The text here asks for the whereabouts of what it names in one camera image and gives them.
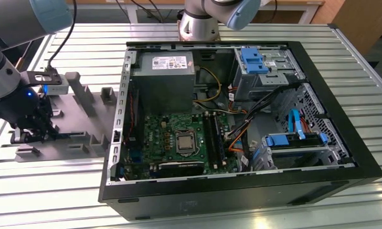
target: metal bracket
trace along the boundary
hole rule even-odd
[[[58,74],[55,68],[47,70],[46,72],[26,71],[20,74],[27,83],[26,87],[34,87],[39,85],[60,85],[63,83],[63,79]]]

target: power cable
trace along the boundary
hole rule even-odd
[[[161,16],[161,19],[162,19],[162,23],[165,23],[165,19],[163,19],[163,16],[162,16],[162,13],[161,13],[161,10],[159,10],[158,6],[154,4],[153,0],[149,0],[149,1],[150,1],[150,3],[153,4],[155,10],[157,10],[158,13],[159,13],[159,16]]]
[[[130,17],[129,17],[129,15],[127,15],[127,13],[126,13],[123,7],[122,7],[122,4],[121,4],[119,0],[117,0],[117,3],[118,3],[118,5],[119,5],[119,8],[122,9],[122,11],[123,11],[123,13],[125,13],[127,19],[129,19],[129,23],[131,24],[133,22],[130,21]]]
[[[76,4],[76,0],[72,0],[72,2],[74,2],[74,21],[72,21],[72,26],[71,26],[70,32],[68,32],[68,34],[67,34],[67,37],[66,37],[66,39],[64,39],[62,45],[58,47],[58,50],[55,51],[55,53],[52,54],[52,57],[51,57],[50,60],[48,60],[48,65],[47,65],[48,68],[52,68],[52,65],[51,65],[52,60],[55,59],[56,55],[58,55],[59,52],[62,51],[62,49],[63,49],[63,47],[64,47],[67,41],[70,40],[71,34],[72,34],[72,32],[74,32],[75,23],[76,23],[76,15],[78,15],[78,4]]]
[[[278,0],[274,0],[274,11],[273,11],[273,17],[266,20],[265,22],[262,23],[272,23],[274,18],[276,18],[276,14],[278,13]]]
[[[146,9],[139,3],[137,3],[135,0],[131,0],[131,2],[133,2],[137,6],[139,6],[139,7],[146,11],[146,13],[147,13],[150,16],[153,16],[153,17],[159,21],[159,23],[162,23],[161,19],[153,14],[153,12],[151,12],[149,9]]]

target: screw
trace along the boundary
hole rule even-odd
[[[12,71],[12,69],[6,69],[6,73],[8,74],[8,75],[12,75],[14,74],[14,71]]]

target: yellow wire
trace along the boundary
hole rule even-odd
[[[213,99],[217,99],[217,97],[221,95],[221,82],[219,82],[219,79],[215,76],[215,74],[207,68],[201,67],[201,69],[205,69],[211,74],[211,76],[215,78],[217,83],[218,83],[218,92],[217,92],[217,95],[214,97],[211,97],[209,99],[194,100],[195,102],[207,102],[207,101],[211,101]]]

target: aluminum table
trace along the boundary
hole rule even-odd
[[[326,25],[221,26],[223,41],[301,41],[350,120],[382,166],[382,79],[346,40]],[[68,30],[48,36],[30,70],[42,70]],[[92,92],[119,87],[127,41],[175,41],[175,24],[78,24],[52,62],[79,71]],[[130,223],[98,202],[103,158],[15,162],[11,127],[0,120],[0,228],[382,228],[382,179],[317,204]]]

